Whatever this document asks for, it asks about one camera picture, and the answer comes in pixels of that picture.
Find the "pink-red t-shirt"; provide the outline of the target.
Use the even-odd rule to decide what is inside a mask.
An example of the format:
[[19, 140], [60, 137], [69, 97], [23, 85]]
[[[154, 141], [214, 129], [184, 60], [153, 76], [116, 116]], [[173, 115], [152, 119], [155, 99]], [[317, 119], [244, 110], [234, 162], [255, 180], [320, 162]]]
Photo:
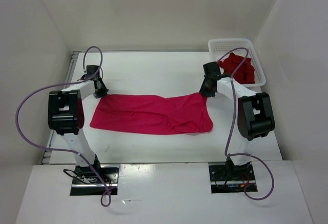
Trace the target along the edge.
[[176, 135], [208, 133], [213, 122], [207, 98], [199, 93], [164, 98], [110, 94], [101, 98], [90, 127], [118, 132]]

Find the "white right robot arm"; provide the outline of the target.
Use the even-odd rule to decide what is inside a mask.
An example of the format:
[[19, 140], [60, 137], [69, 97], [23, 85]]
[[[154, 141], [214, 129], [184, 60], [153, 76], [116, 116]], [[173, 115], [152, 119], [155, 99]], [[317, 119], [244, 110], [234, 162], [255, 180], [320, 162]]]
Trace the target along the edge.
[[[252, 91], [228, 76], [205, 75], [200, 94], [214, 97], [217, 92], [233, 102], [232, 124], [224, 154], [227, 157], [225, 162], [227, 176], [235, 179], [240, 177], [250, 164], [251, 141], [266, 137], [275, 128], [271, 100], [267, 93]], [[242, 139], [238, 151], [229, 153], [229, 145], [235, 129]]]

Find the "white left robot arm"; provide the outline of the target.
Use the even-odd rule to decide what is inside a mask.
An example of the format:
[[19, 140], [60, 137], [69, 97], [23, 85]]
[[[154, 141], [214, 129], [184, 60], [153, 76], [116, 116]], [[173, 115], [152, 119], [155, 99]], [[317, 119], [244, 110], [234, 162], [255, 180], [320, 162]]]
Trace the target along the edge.
[[75, 172], [83, 178], [96, 178], [100, 162], [92, 151], [83, 131], [85, 115], [83, 100], [91, 95], [101, 98], [107, 95], [101, 77], [80, 80], [60, 91], [51, 91], [48, 96], [48, 126], [64, 139], [68, 150], [75, 157]]

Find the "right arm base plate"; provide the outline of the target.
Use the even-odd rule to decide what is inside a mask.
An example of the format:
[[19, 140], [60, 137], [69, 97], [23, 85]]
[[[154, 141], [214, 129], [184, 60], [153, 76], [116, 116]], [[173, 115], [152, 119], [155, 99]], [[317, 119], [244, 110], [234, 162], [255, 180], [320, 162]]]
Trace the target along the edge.
[[242, 166], [235, 166], [231, 160], [209, 164], [211, 192], [241, 193], [257, 192], [253, 166], [250, 162]]

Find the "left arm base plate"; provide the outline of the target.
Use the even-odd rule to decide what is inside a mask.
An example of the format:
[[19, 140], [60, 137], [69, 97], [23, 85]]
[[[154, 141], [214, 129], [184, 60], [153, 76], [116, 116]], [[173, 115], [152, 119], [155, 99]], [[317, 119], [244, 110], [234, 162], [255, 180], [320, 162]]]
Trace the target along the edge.
[[[111, 195], [117, 195], [119, 167], [119, 165], [100, 165], [99, 168], [99, 174], [110, 188]], [[77, 169], [63, 171], [72, 178], [70, 196], [101, 196], [105, 192], [104, 185], [93, 172], [90, 176], [86, 176]]]

